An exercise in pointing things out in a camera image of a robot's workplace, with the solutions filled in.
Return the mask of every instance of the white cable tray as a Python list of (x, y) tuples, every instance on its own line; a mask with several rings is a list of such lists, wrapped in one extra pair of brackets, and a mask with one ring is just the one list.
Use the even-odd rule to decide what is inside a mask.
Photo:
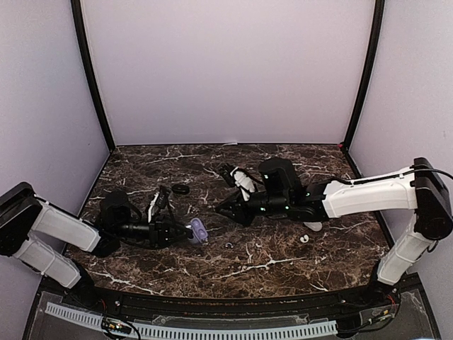
[[(68, 306), (47, 303), (45, 312), (54, 317), (78, 324), (85, 328), (102, 331), (103, 316), (94, 312), (80, 311)], [(133, 322), (142, 339), (171, 339), (171, 340), (300, 340), (314, 339), (320, 336), (337, 334), (336, 321), (319, 322), (300, 326), (266, 328), (266, 329), (184, 329), (173, 327), (154, 326)], [(137, 339), (137, 334), (132, 330), (131, 339)]]

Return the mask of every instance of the marble tabletop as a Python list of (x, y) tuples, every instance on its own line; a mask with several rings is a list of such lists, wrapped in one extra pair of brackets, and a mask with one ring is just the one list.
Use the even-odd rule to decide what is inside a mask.
[[(82, 218), (93, 220), (99, 202), (115, 189), (127, 192), (141, 211), (159, 185), (189, 185), (188, 195), (172, 195), (178, 220), (199, 217), (209, 244), (188, 242), (150, 251), (123, 244), (104, 259), (68, 246), (66, 255), (84, 266), (97, 286), (125, 292), (187, 298), (269, 298), (340, 290), (364, 285), (388, 246), (371, 213), (348, 215), (313, 232), (302, 223), (257, 217), (242, 227), (214, 207), (234, 188), (215, 172), (228, 162), (256, 169), (267, 158), (293, 161), (303, 184), (352, 171), (334, 145), (242, 144), (118, 147), (89, 198)], [(300, 238), (309, 236), (307, 243)]]

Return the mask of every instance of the purple object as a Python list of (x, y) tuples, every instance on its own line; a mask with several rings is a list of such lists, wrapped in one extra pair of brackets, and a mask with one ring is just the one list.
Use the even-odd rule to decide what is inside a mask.
[(203, 244), (207, 243), (207, 230), (203, 225), (203, 222), (199, 218), (193, 218), (190, 221), (190, 226), (192, 227), (193, 238), (189, 239), (191, 244)]

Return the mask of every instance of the black metal pole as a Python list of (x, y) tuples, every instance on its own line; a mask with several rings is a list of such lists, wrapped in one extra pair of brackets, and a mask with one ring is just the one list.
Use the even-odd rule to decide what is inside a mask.
[(381, 33), (382, 17), (384, 15), (385, 0), (376, 0), (374, 5), (373, 23), (371, 26), (371, 33), (369, 34), (369, 43), (367, 56), (365, 58), (365, 65), (363, 67), (362, 78), (360, 80), (359, 91), (355, 99), (354, 108), (352, 110), (351, 119), (346, 132), (345, 140), (342, 142), (343, 148), (349, 150), (354, 134), (359, 124), (360, 114), (362, 113), (363, 103), (367, 95), (369, 80), (374, 65), (374, 58), (376, 57), (377, 44), (379, 42), (379, 34)]
[(80, 0), (71, 0), (71, 7), (77, 40), (79, 41), (80, 55), (84, 64), (86, 80), (88, 82), (88, 87), (90, 88), (91, 98), (93, 99), (94, 108), (99, 119), (99, 124), (101, 125), (102, 133), (104, 134), (105, 142), (107, 143), (108, 149), (113, 151), (115, 149), (115, 142), (113, 140), (110, 127), (108, 126), (107, 116), (105, 115), (101, 95), (99, 94), (98, 83), (96, 82), (96, 77), (94, 75), (93, 63), (91, 62), (90, 50), (88, 48), (88, 40), (86, 39), (84, 17), (82, 16)]

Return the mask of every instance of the white wall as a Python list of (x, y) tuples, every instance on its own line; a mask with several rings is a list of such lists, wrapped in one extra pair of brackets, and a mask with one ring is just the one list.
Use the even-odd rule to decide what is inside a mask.
[[(28, 181), (78, 213), (108, 150), (66, 0), (0, 2), (0, 194)], [(0, 257), (0, 339), (21, 339), (40, 276)]]
[(374, 1), (83, 1), (119, 145), (343, 140)]
[[(351, 153), (366, 175), (426, 157), (453, 173), (453, 2), (387, 1), (376, 64)], [(445, 183), (453, 193), (453, 182)], [(385, 214), (394, 236), (407, 212)], [(440, 330), (453, 339), (453, 235), (415, 266)]]

